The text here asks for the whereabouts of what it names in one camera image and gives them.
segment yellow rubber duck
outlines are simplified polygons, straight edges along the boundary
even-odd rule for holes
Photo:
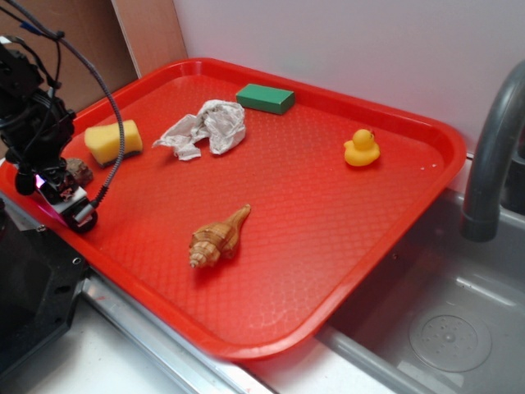
[[[374,140],[374,134],[366,129],[357,130],[352,140],[346,141],[344,147],[345,161],[350,166],[367,166],[379,158],[381,152],[379,145]]]

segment spiral seashell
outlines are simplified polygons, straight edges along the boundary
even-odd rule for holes
[[[224,222],[200,227],[189,244],[189,265],[192,268],[213,267],[219,258],[231,259],[239,247],[240,228],[251,211],[249,204]]]

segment gray faucet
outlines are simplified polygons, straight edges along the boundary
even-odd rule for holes
[[[471,241],[490,241],[500,220],[500,202],[525,214],[525,61],[507,76],[477,143],[460,224]]]

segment sink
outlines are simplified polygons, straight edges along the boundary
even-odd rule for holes
[[[474,243],[461,203],[446,190],[327,325],[396,391],[523,393],[525,221],[503,209],[497,237]]]

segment crumpled paper towel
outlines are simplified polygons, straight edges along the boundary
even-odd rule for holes
[[[244,108],[238,103],[210,100],[197,116],[186,115],[170,127],[153,147],[170,146],[179,160],[191,160],[200,157],[200,149],[194,144],[203,138],[210,139],[212,153],[223,154],[237,146],[245,135]]]

